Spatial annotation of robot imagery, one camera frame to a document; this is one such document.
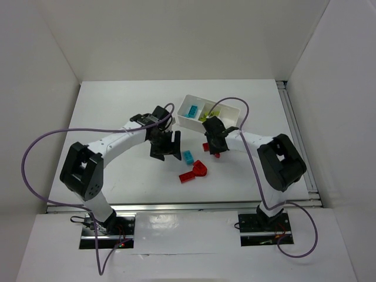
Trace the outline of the cyan long lego upturned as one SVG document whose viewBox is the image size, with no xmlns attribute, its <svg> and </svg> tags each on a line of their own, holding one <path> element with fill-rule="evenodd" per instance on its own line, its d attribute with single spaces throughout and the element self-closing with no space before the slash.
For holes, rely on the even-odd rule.
<svg viewBox="0 0 376 282">
<path fill-rule="evenodd" d="M 191 105 L 187 114 L 190 115 L 190 118 L 194 119 L 197 115 L 197 111 L 198 111 L 198 106 Z"/>
</svg>

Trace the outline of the white three-compartment tray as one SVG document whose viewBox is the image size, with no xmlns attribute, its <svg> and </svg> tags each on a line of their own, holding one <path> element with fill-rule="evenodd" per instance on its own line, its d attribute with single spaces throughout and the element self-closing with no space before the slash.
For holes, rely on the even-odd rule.
<svg viewBox="0 0 376 282">
<path fill-rule="evenodd" d="M 178 124 L 180 125 L 180 127 L 190 129 L 195 132 L 204 133 L 205 129 L 202 125 L 203 122 L 199 121 L 199 117 L 207 116 L 207 118 L 209 118 L 211 117 L 209 116 L 209 113 L 211 111 L 219 110 L 220 114 L 217 117 L 224 123 L 225 128 L 228 128 L 230 126 L 237 126 L 237 121 L 240 116 L 240 109 L 232 106 L 227 106 L 222 103 L 219 103 L 214 107 L 214 109 L 212 109 L 214 104 L 214 101 L 208 99 L 193 95 L 186 95 L 177 111 Z M 183 116 L 184 114 L 188 113 L 191 105 L 198 106 L 197 115 L 194 119 Z"/>
</svg>

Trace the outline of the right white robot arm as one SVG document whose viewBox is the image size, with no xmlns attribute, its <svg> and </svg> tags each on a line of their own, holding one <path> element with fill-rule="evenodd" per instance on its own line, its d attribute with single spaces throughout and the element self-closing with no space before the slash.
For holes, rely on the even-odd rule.
<svg viewBox="0 0 376 282">
<path fill-rule="evenodd" d="M 299 182 L 307 166 L 291 139 L 281 133 L 261 136 L 237 127 L 225 128 L 218 117 L 203 122 L 212 155 L 232 150 L 248 154 L 261 203 L 256 208 L 260 225 L 269 225 L 282 214 L 290 187 Z"/>
</svg>

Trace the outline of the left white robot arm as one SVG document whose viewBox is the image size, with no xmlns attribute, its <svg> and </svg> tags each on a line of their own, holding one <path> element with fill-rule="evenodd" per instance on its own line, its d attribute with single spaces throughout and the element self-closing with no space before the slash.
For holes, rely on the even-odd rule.
<svg viewBox="0 0 376 282">
<path fill-rule="evenodd" d="M 180 131 L 172 131 L 172 112 L 156 106 L 152 113 L 137 114 L 118 131 L 98 141 L 72 144 L 59 179 L 89 209 L 98 225 L 109 233 L 117 223 L 116 212 L 102 193 L 104 169 L 125 151 L 149 142 L 150 157 L 163 161 L 167 155 L 182 158 Z"/>
</svg>

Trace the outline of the small red square lego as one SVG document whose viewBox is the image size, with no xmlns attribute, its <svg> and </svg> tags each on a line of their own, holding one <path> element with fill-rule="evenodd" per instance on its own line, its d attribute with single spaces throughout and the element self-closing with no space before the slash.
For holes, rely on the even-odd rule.
<svg viewBox="0 0 376 282">
<path fill-rule="evenodd" d="M 210 148 L 209 148 L 209 144 L 208 144 L 208 143 L 204 143 L 204 144 L 203 144 L 203 150 L 204 150 L 205 152 L 207 152 L 207 151 L 210 150 Z"/>
</svg>

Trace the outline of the cyan curved lego brick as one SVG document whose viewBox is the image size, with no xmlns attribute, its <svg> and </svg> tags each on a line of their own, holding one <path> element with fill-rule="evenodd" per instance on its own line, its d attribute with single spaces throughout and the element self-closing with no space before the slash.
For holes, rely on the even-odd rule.
<svg viewBox="0 0 376 282">
<path fill-rule="evenodd" d="M 187 165 L 192 165 L 194 163 L 193 155 L 189 150 L 182 152 L 182 156 Z"/>
</svg>

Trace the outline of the red flat long lego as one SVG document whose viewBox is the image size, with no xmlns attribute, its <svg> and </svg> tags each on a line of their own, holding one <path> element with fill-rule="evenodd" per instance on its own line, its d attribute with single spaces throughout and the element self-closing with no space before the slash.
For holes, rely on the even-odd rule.
<svg viewBox="0 0 376 282">
<path fill-rule="evenodd" d="M 186 172 L 186 173 L 179 175 L 179 180 L 180 180 L 181 184 L 187 183 L 191 180 L 194 180 L 195 178 L 196 178 L 196 176 L 195 176 L 195 173 L 193 171 Z"/>
</svg>

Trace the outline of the red arch lego brick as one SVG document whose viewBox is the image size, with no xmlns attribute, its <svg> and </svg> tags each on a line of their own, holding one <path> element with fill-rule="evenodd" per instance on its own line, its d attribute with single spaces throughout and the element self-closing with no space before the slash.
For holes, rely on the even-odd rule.
<svg viewBox="0 0 376 282">
<path fill-rule="evenodd" d="M 193 163 L 192 172 L 197 177 L 204 177 L 207 174 L 207 167 L 200 160 L 197 160 Z"/>
</svg>

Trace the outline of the aluminium rail front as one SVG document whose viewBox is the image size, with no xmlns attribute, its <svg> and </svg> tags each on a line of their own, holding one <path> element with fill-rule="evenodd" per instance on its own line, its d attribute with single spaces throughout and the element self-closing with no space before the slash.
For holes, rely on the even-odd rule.
<svg viewBox="0 0 376 282">
<path fill-rule="evenodd" d="M 308 208 L 321 208 L 319 199 L 296 201 L 298 205 Z M 124 204 L 112 205 L 116 212 L 159 212 L 159 211 L 199 211 L 199 210 L 241 210 L 253 209 L 258 202 L 221 202 L 221 203 L 180 203 L 180 204 Z M 84 212 L 76 207 L 48 206 L 47 214 Z"/>
</svg>

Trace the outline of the aluminium rail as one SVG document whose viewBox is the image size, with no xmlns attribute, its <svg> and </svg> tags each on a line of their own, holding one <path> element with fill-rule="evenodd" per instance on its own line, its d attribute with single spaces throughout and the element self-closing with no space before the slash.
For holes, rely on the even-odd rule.
<svg viewBox="0 0 376 282">
<path fill-rule="evenodd" d="M 292 103 L 287 92 L 287 82 L 283 80 L 277 80 L 276 85 L 277 85 L 277 89 L 280 95 L 281 102 L 283 104 L 283 108 L 284 108 L 285 115 L 287 118 L 287 123 L 289 125 L 294 143 L 296 144 L 296 148 L 299 151 L 301 157 L 303 158 L 307 166 L 307 172 L 304 174 L 304 180 L 305 180 L 305 183 L 307 185 L 307 190 L 308 190 L 308 196 L 309 196 L 308 201 L 311 202 L 311 204 L 308 204 L 308 206 L 312 208 L 323 207 L 321 197 L 320 197 L 320 194 L 317 189 L 317 185 L 313 176 L 313 172 L 311 170 L 311 166 L 308 161 L 303 139 L 300 134 L 296 115 L 294 113 Z"/>
<path fill-rule="evenodd" d="M 308 208 L 321 208 L 319 199 L 296 201 L 298 205 Z M 159 212 L 159 211 L 199 211 L 199 210 L 241 210 L 253 209 L 258 202 L 221 202 L 221 203 L 180 203 L 180 204 L 124 204 L 112 205 L 116 212 Z M 84 212 L 76 207 L 48 206 L 47 214 Z"/>
</svg>

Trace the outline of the aluminium rail right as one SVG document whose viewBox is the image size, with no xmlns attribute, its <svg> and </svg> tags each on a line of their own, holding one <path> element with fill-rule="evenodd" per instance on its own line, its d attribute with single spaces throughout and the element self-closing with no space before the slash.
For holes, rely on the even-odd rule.
<svg viewBox="0 0 376 282">
<path fill-rule="evenodd" d="M 304 174 L 304 180 L 305 180 L 305 183 L 307 185 L 307 190 L 308 190 L 308 196 L 309 196 L 308 201 L 311 202 L 311 204 L 308 204 L 308 206 L 312 208 L 323 207 L 321 197 L 320 197 L 320 194 L 317 189 L 317 185 L 313 176 L 313 172 L 311 170 L 311 166 L 308 161 L 303 139 L 300 134 L 296 115 L 294 113 L 292 103 L 287 92 L 287 82 L 283 80 L 277 80 L 276 85 L 277 85 L 277 89 L 280 95 L 281 102 L 283 104 L 283 108 L 284 108 L 285 115 L 287 118 L 287 123 L 289 125 L 294 143 L 296 144 L 296 148 L 299 151 L 301 157 L 303 158 L 307 166 L 307 172 Z"/>
</svg>

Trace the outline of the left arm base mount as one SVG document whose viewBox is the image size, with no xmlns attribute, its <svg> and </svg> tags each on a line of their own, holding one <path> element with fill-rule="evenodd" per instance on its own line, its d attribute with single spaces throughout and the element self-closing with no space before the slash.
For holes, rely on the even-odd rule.
<svg viewBox="0 0 376 282">
<path fill-rule="evenodd" d="M 86 215 L 72 216 L 71 223 L 80 224 L 80 250 L 95 249 L 95 230 L 92 219 Z M 98 249 L 112 249 L 119 244 L 119 249 L 132 249 L 134 247 L 136 216 L 131 214 L 121 215 L 116 218 L 115 225 L 106 231 L 98 224 Z"/>
</svg>

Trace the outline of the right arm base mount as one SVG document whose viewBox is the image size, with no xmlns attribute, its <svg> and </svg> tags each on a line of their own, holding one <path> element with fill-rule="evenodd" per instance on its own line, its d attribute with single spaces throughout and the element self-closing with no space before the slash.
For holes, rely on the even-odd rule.
<svg viewBox="0 0 376 282">
<path fill-rule="evenodd" d="M 240 233 L 242 247 L 294 244 L 290 218 L 281 211 L 272 221 L 255 213 L 239 213 L 233 227 Z"/>
</svg>

